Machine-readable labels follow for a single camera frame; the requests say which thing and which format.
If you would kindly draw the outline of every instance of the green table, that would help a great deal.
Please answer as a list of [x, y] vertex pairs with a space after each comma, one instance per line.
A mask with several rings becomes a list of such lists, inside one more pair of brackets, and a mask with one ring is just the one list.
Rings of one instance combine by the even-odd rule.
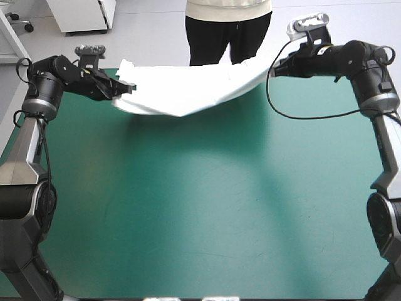
[[[332, 80], [274, 79], [271, 96], [291, 114], [354, 109]], [[41, 250], [69, 295], [360, 298], [387, 264], [365, 212], [382, 167], [361, 115], [286, 120], [264, 85], [181, 119], [66, 93], [48, 140], [59, 204]]]

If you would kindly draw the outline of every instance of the white plastic part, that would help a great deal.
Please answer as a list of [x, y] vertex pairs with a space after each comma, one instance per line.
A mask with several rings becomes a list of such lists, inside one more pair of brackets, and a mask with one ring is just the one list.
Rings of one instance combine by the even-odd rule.
[[305, 37], [307, 31], [324, 27], [328, 22], [329, 17], [325, 13], [314, 13], [300, 16], [288, 24], [287, 35], [290, 41], [296, 41]]

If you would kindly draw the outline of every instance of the gray floor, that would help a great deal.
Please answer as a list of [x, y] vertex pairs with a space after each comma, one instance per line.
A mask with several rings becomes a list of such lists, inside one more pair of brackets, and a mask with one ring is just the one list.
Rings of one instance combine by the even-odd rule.
[[9, 74], [15, 74], [14, 65], [0, 65], [0, 83], [3, 88], [0, 97], [0, 120], [3, 119], [6, 110], [8, 109], [9, 103], [7, 100], [12, 99], [14, 92], [17, 90], [19, 80], [17, 76], [10, 77]]
[[[26, 33], [22, 26], [14, 27], [34, 61], [58, 54], [74, 60], [75, 46], [103, 44], [107, 48], [107, 57], [100, 63], [102, 68], [118, 68], [123, 58], [137, 66], [186, 66], [189, 47], [184, 27], [185, 3], [185, 0], [117, 0], [115, 23], [109, 33], [78, 36], [60, 33], [46, 0], [20, 0], [12, 9], [21, 17], [30, 18], [35, 27], [32, 33]], [[290, 19], [317, 11], [330, 15], [329, 29], [336, 44], [358, 39], [401, 50], [398, 38], [401, 0], [273, 0], [273, 6], [272, 24], [260, 49], [269, 56], [273, 57], [287, 42], [286, 25]], [[229, 63], [227, 52], [221, 63]], [[390, 67], [398, 87], [401, 87], [400, 66], [396, 60]], [[17, 82], [14, 72], [2, 68], [0, 73], [1, 95], [12, 94], [15, 85], [8, 85], [5, 78]], [[0, 122], [9, 100], [9, 96], [3, 96], [1, 100]]]

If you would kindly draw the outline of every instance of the white cloth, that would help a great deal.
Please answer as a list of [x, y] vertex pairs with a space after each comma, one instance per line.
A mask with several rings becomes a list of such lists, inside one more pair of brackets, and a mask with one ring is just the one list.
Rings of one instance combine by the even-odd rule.
[[117, 75], [137, 91], [113, 100], [120, 110], [141, 115], [186, 116], [252, 90], [271, 64], [257, 56], [236, 65], [134, 67], [123, 60]]

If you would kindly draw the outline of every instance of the metal arm segment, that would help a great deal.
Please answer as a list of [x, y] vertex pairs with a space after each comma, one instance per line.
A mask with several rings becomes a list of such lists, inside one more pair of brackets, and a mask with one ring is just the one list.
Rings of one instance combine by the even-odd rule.
[[[293, 22], [291, 37], [299, 29]], [[326, 24], [303, 27], [308, 42], [280, 60], [273, 73], [276, 76], [303, 77], [333, 76], [351, 81], [361, 113], [373, 124], [383, 173], [372, 184], [373, 193], [367, 213], [380, 254], [389, 262], [377, 283], [369, 290], [366, 301], [396, 301], [401, 299], [401, 121], [397, 109], [400, 99], [388, 74], [387, 65], [395, 58], [389, 47], [378, 47], [362, 41], [333, 46], [330, 37], [317, 30]], [[392, 50], [389, 58], [385, 48]]]
[[56, 118], [64, 91], [94, 100], [131, 93], [133, 86], [98, 69], [104, 47], [80, 46], [78, 66], [65, 56], [29, 62], [29, 88], [22, 110], [27, 117], [7, 161], [0, 166], [0, 270], [29, 301], [65, 297], [44, 262], [38, 245], [49, 231], [56, 190], [40, 164], [45, 125]]

